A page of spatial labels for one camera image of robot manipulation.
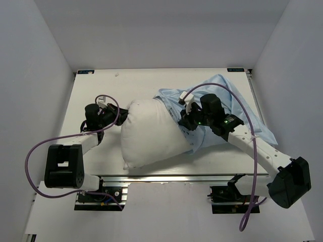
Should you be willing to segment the light blue pillowcase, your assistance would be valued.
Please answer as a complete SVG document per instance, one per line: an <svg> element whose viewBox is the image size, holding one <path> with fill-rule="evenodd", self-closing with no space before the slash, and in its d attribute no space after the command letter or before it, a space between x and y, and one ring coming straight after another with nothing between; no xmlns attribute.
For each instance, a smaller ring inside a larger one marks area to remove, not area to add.
<svg viewBox="0 0 323 242"><path fill-rule="evenodd" d="M186 91L194 95L194 103L199 106L209 106L209 127L198 126L189 131L179 126L191 145L193 154L201 148L224 144L228 140L229 131L234 131L238 125L246 125L254 134L268 144L277 144L274 134L254 114L238 89L223 75L217 74L201 83L199 88L160 89L155 96L161 100L173 120L178 124L180 112L185 109L179 104L180 94Z"/></svg>

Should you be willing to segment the white pillow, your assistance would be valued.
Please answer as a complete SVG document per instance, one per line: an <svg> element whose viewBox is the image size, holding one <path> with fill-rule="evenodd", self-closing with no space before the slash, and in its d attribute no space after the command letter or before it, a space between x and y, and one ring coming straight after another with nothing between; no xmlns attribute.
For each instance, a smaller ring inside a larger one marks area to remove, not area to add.
<svg viewBox="0 0 323 242"><path fill-rule="evenodd" d="M136 99L121 125L124 170L140 168L191 150L183 131L159 99Z"/></svg>

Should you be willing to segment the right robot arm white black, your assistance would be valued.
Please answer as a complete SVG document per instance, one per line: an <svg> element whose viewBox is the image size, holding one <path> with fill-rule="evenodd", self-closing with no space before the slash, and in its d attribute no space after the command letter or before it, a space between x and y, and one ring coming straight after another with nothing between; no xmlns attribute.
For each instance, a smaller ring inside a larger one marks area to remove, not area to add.
<svg viewBox="0 0 323 242"><path fill-rule="evenodd" d="M244 122L233 114L226 114L220 99L215 94L200 98L201 104L187 92L180 95L179 103L185 108L180 112L179 125L190 131L198 126L210 127L212 132L226 142L239 148L266 170L268 176L248 188L254 176L238 174L228 182L228 196L240 201L245 195L270 197L282 208L290 208L311 189L308 162L281 153L262 138L253 135Z"/></svg>

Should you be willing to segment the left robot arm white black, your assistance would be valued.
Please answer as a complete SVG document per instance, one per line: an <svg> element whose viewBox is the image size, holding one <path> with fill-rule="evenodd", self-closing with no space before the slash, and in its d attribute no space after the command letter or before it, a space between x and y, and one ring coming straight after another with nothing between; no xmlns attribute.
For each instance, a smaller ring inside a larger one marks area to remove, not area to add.
<svg viewBox="0 0 323 242"><path fill-rule="evenodd" d="M106 188L100 177L86 174L83 155L98 146L104 137L105 127L121 126L128 110L108 104L89 104L85 107L86 120L81 124L81 136L65 144L48 148L44 183L47 188L71 188L89 191L95 201L106 197Z"/></svg>

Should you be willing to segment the blue sticker right corner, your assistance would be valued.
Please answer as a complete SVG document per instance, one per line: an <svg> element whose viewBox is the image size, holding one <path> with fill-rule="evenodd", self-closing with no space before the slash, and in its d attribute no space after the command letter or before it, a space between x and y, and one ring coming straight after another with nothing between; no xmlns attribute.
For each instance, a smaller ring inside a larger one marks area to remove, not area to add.
<svg viewBox="0 0 323 242"><path fill-rule="evenodd" d="M228 72L245 72L244 68L227 68Z"/></svg>

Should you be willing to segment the aluminium table front rail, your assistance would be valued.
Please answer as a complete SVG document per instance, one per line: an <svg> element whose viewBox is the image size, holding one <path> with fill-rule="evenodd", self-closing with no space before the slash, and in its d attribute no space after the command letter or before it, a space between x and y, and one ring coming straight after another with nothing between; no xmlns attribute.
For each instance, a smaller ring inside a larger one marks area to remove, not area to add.
<svg viewBox="0 0 323 242"><path fill-rule="evenodd" d="M221 174L221 175L105 175L101 178L105 182L120 182L120 183L132 183L132 182L147 182L147 183L165 183L165 182L225 182L232 179L234 174Z"/></svg>

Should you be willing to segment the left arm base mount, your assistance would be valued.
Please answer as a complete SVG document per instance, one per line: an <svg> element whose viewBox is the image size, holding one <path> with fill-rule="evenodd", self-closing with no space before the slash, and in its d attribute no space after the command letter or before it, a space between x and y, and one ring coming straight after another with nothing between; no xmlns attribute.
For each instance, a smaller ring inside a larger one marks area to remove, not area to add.
<svg viewBox="0 0 323 242"><path fill-rule="evenodd" d="M93 194L78 193L75 211L122 211L128 194L127 183L112 177L101 177L99 189Z"/></svg>

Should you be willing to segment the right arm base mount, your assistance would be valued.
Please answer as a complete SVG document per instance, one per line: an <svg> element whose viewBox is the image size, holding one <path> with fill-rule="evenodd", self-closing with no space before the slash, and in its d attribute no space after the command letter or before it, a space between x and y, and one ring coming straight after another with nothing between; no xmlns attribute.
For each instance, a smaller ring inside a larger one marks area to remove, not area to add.
<svg viewBox="0 0 323 242"><path fill-rule="evenodd" d="M245 174L236 174L225 186L211 186L207 197L211 201L213 214L244 214L247 212L251 197L242 195L234 186Z"/></svg>

